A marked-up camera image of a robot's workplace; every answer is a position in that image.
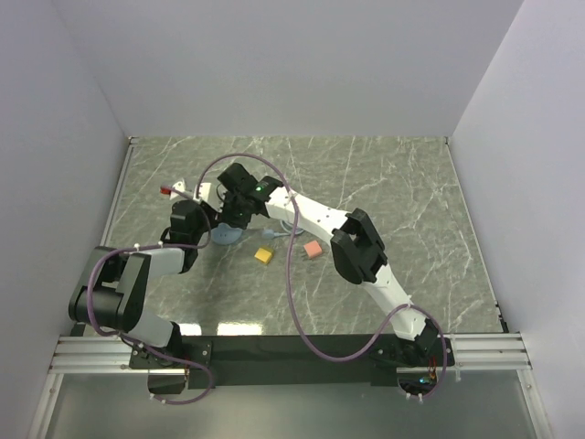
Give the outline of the round blue power strip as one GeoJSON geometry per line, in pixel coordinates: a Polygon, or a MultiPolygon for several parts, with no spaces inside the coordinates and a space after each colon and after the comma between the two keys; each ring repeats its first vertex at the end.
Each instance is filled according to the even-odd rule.
{"type": "Polygon", "coordinates": [[[219,223],[211,231],[211,241],[220,246],[229,246],[237,242],[242,233],[243,229],[231,227],[226,223],[219,223]]]}

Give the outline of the yellow charger plug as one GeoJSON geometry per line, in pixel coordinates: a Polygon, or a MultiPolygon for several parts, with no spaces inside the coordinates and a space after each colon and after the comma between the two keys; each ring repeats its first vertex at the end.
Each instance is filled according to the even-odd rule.
{"type": "Polygon", "coordinates": [[[254,258],[263,264],[268,264],[274,255],[274,250],[268,247],[260,247],[254,254],[254,258]]]}

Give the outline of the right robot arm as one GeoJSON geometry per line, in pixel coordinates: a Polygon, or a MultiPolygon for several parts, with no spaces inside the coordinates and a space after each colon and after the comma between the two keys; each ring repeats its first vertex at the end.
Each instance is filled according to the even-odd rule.
{"type": "Polygon", "coordinates": [[[384,312],[371,339],[344,361],[371,351],[386,326],[392,327],[398,342],[400,364],[427,365],[435,348],[441,350],[441,361],[448,361],[449,345],[440,325],[404,291],[392,271],[385,244],[364,210],[327,207],[293,190],[282,174],[257,179],[239,163],[230,165],[218,181],[225,188],[219,214],[223,222],[243,229],[252,216],[262,215],[312,234],[328,243],[337,273],[363,287],[384,312]]]}

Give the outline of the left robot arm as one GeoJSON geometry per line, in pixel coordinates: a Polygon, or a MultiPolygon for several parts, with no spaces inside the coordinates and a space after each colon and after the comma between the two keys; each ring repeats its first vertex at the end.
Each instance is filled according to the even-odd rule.
{"type": "Polygon", "coordinates": [[[150,346],[161,367],[185,359],[179,325],[144,307],[147,286],[155,278],[188,272],[211,241],[217,216],[206,202],[177,201],[156,245],[94,248],[69,300],[69,318],[150,346]]]}

